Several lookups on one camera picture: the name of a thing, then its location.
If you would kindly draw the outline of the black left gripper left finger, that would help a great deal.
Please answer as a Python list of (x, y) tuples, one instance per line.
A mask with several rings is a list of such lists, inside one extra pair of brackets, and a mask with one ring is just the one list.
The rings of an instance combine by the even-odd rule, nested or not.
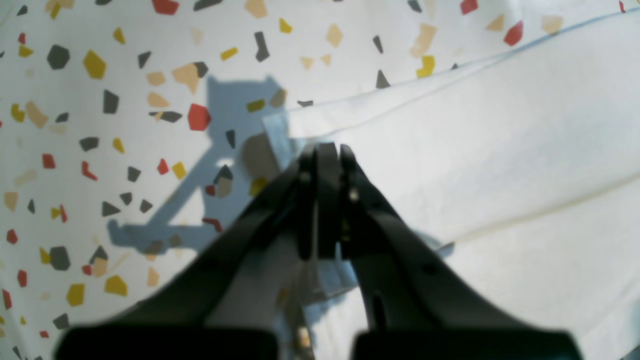
[(278, 360), (282, 284), (313, 254), (313, 145), (159, 292), (97, 325), (74, 326), (57, 360)]

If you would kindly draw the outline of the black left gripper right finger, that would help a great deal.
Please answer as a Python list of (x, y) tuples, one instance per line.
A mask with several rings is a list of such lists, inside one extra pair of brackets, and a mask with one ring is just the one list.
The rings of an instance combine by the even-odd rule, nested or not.
[(580, 360), (572, 337), (528, 325), (467, 285), (400, 218), (346, 145), (317, 146), (317, 254), (350, 261), (368, 329), (352, 360)]

